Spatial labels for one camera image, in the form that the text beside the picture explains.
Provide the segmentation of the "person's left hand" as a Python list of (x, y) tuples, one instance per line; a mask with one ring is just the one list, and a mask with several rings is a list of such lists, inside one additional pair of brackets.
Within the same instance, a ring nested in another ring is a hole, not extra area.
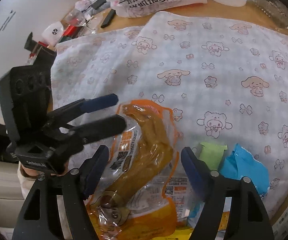
[[(19, 163), (19, 167), (20, 167), (20, 172), (21, 174), (24, 176), (24, 177), (27, 177), (27, 178), (35, 178), (35, 177), (38, 177), (42, 172), (41, 171), (38, 171), (38, 170), (32, 170), (30, 168), (27, 168), (27, 167), (24, 167), (21, 163)], [(65, 167), (65, 170), (62, 174), (55, 174), (55, 173), (52, 173), (51, 175), (54, 176), (63, 176), (65, 175), (67, 172), (68, 172), (68, 161), (65, 163), (64, 165)]]

